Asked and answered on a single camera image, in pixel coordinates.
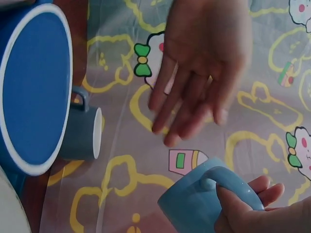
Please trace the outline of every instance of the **wooden table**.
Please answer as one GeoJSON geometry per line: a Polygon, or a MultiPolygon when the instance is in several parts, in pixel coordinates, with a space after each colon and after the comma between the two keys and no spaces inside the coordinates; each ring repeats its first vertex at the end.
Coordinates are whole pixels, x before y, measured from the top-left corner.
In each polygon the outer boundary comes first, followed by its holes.
{"type": "MultiPolygon", "coordinates": [[[[65,13],[72,37],[73,84],[81,85],[87,64],[87,7],[88,0],[54,0],[65,13]]],[[[29,220],[32,233],[39,233],[47,183],[51,170],[39,177],[25,181],[21,202],[29,220]]]]}

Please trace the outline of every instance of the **cartoon print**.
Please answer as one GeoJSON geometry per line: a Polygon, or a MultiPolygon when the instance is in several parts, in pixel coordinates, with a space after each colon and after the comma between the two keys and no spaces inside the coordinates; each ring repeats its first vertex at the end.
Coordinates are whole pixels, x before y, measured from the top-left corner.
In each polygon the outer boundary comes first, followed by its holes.
{"type": "MultiPolygon", "coordinates": [[[[149,35],[147,43],[134,45],[134,51],[138,56],[138,64],[134,67],[134,74],[144,77],[145,82],[153,88],[161,67],[164,51],[164,32],[149,35]]],[[[165,88],[165,94],[169,94],[173,85],[173,79],[165,88]]]]}
{"type": "Polygon", "coordinates": [[[290,0],[290,15],[296,24],[306,26],[307,33],[311,32],[311,1],[310,0],[290,0]]]}
{"type": "Polygon", "coordinates": [[[286,133],[288,162],[311,180],[311,136],[304,127],[297,127],[294,135],[286,133]]]}
{"type": "Polygon", "coordinates": [[[207,155],[199,150],[170,150],[169,171],[184,176],[207,160],[207,155]]]}
{"type": "Polygon", "coordinates": [[[283,87],[290,87],[294,82],[294,65],[287,62],[278,78],[278,84],[283,87]]]}

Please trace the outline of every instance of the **blue mug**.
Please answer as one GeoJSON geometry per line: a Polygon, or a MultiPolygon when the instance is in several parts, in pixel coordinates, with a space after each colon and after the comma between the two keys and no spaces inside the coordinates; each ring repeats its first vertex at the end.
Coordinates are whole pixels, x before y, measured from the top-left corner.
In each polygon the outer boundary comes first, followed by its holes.
{"type": "Polygon", "coordinates": [[[46,3],[0,14],[0,165],[46,172],[63,142],[72,87],[66,16],[46,3]]]}
{"type": "Polygon", "coordinates": [[[179,233],[214,233],[222,210],[216,182],[234,192],[253,210],[264,210],[254,190],[218,158],[189,172],[158,200],[161,210],[179,233]]]}

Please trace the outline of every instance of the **ceramic cup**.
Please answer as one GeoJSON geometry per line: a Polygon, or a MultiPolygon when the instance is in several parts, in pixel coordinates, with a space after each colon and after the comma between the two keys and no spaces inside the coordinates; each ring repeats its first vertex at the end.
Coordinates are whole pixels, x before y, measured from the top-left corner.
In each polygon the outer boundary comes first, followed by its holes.
{"type": "Polygon", "coordinates": [[[88,93],[77,86],[73,93],[82,103],[71,103],[63,144],[59,157],[66,160],[97,159],[102,141],[102,110],[88,104],[88,93]]]}
{"type": "Polygon", "coordinates": [[[67,125],[72,41],[53,4],[0,13],[0,165],[31,176],[55,161],[67,125]]]}
{"type": "Polygon", "coordinates": [[[254,210],[263,205],[254,190],[218,158],[209,159],[169,188],[158,205],[179,233],[214,233],[221,206],[216,182],[254,210]]]}

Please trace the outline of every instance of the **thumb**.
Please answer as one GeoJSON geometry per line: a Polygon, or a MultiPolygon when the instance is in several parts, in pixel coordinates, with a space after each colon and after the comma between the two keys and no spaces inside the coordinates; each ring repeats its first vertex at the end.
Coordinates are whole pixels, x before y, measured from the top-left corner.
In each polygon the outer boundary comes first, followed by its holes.
{"type": "Polygon", "coordinates": [[[217,185],[217,196],[223,209],[223,214],[227,217],[228,222],[233,230],[238,230],[243,224],[242,217],[245,213],[253,209],[243,202],[233,192],[217,185]]]}

